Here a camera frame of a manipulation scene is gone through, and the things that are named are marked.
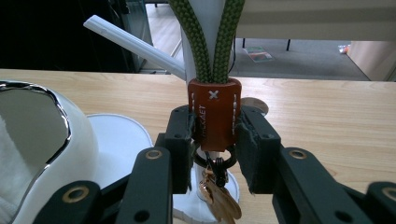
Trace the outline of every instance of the wooden table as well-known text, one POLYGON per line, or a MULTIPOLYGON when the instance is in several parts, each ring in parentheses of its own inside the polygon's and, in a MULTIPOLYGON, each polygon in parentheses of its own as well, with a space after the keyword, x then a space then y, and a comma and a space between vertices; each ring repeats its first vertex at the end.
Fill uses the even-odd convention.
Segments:
MULTIPOLYGON (((154 141, 171 110, 188 102, 186 84, 174 76, 0 70, 0 79, 48 87, 86 114, 136 119, 154 141)), ((283 145, 313 152, 337 181, 361 192, 373 181, 396 182, 396 83, 238 79, 243 97, 268 104, 283 145)), ((231 171, 241 193, 237 223, 277 223, 271 195, 250 195, 239 166, 231 171)))

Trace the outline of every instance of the brown leather tag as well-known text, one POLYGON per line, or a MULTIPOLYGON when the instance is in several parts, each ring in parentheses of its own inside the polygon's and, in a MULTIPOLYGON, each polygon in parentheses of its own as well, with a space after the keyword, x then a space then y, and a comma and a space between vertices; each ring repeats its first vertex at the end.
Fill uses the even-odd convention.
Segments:
POLYGON ((241 109, 241 83, 189 83, 189 108, 196 115, 192 138, 203 151, 221 151, 235 143, 235 123, 241 109))

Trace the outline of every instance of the key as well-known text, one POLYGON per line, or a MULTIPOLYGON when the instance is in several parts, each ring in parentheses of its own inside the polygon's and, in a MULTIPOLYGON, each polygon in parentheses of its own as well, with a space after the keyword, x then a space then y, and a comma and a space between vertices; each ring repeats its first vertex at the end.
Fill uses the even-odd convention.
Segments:
POLYGON ((200 191, 206 198, 206 204, 218 222, 234 224, 242 216, 239 204, 226 188, 219 188, 214 182, 213 172, 206 168, 204 179, 200 182, 200 191))

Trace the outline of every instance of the white cross logo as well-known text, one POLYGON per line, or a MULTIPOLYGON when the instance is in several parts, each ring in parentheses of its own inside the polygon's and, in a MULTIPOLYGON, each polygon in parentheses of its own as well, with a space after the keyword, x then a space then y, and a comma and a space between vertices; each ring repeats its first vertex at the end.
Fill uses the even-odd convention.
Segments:
POLYGON ((218 99, 218 93, 219 93, 219 91, 209 91, 209 94, 210 94, 209 100, 218 99))

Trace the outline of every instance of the green braided cord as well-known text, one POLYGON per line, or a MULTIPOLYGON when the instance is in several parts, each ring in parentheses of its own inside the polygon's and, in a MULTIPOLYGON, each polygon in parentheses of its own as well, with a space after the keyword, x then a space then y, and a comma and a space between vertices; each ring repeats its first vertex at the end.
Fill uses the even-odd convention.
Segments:
POLYGON ((197 73, 196 78, 203 83, 213 82, 204 32, 189 0, 169 0, 168 3, 189 39, 197 73))
POLYGON ((231 47, 244 4, 245 0, 226 0, 216 39, 213 62, 215 83, 227 83, 231 47))

